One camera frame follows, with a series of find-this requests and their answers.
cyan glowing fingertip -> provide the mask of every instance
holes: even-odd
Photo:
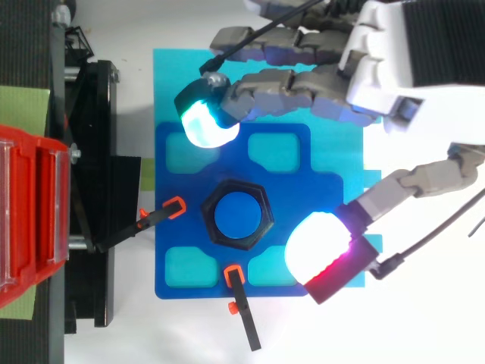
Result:
[[[312,212],[289,236],[286,266],[299,283],[306,284],[349,250],[351,239],[335,215]]]
[[[194,103],[182,114],[182,125],[190,142],[200,148],[217,148],[236,139],[239,124],[229,128],[217,125],[209,107],[202,101]]]

black cable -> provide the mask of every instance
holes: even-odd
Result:
[[[437,237],[441,234],[445,229],[447,229],[451,224],[453,224],[456,220],[463,216],[469,209],[477,204],[485,196],[485,189],[481,190],[477,193],[470,201],[465,203],[457,212],[451,215],[446,221],[444,221],[439,227],[431,231],[426,237],[419,240],[415,245],[411,246],[409,249],[405,250],[401,253],[402,258],[407,258],[416,250],[422,248],[427,243],[429,243],[432,239]]]
[[[298,15],[302,11],[305,11],[308,8],[311,8],[312,6],[315,6],[319,2],[322,2],[323,0],[309,0],[305,4],[301,4],[299,7],[292,9],[291,11],[288,11],[281,17],[273,20],[269,24],[265,25],[259,30],[256,30],[253,34],[250,36],[246,37],[243,39],[241,42],[237,43],[234,47],[231,47],[230,49],[226,50],[222,55],[217,55],[214,58],[209,59],[207,62],[205,62],[200,68],[200,74],[204,74],[205,72],[215,72],[219,68],[221,68],[222,64],[226,59],[228,59],[231,55],[234,53],[240,51],[244,47],[246,47],[249,43],[254,41],[256,38],[262,36],[265,34],[267,31],[275,28],[276,26],[280,25],[281,23],[284,23],[285,21],[291,19],[292,17]]]
[[[468,237],[473,237],[475,235],[475,233],[478,231],[478,229],[480,229],[483,224],[485,224],[485,218],[482,218],[480,220],[480,222],[477,224],[477,226],[475,226],[473,228],[473,230],[470,231],[470,234],[468,235]]]
[[[445,229],[447,229],[451,224],[453,224],[456,220],[463,216],[469,209],[477,204],[485,196],[485,189],[481,190],[477,193],[470,201],[465,203],[457,212],[451,215],[448,219],[446,219],[440,226],[436,229],[431,231],[426,237],[419,240],[416,244],[409,247],[402,253],[395,254],[390,258],[386,259],[384,262],[379,263],[378,266],[372,268],[370,270],[371,274],[376,279],[383,279],[393,271],[397,269],[402,263],[404,263],[404,259],[408,258],[412,253],[415,253],[420,248],[428,244],[432,239],[437,237],[441,234]]]

blue circular insert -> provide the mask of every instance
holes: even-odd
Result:
[[[215,224],[231,239],[242,239],[256,231],[261,222],[261,207],[248,193],[232,192],[217,204]]]

metal rod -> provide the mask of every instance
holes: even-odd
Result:
[[[76,82],[79,67],[66,67],[64,69],[64,82]]]
[[[71,235],[69,237],[69,250],[85,250],[88,249],[86,240],[82,235]]]

screw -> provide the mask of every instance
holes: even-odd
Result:
[[[223,86],[227,82],[227,76],[218,72],[207,72],[203,77],[214,87]]]
[[[52,23],[60,28],[70,26],[70,11],[67,5],[58,5],[52,12]]]
[[[114,83],[120,82],[120,71],[119,70],[112,70],[111,71],[111,82],[114,82]]]
[[[81,158],[81,151],[77,148],[76,143],[73,143],[69,148],[70,162],[75,165],[77,159]]]

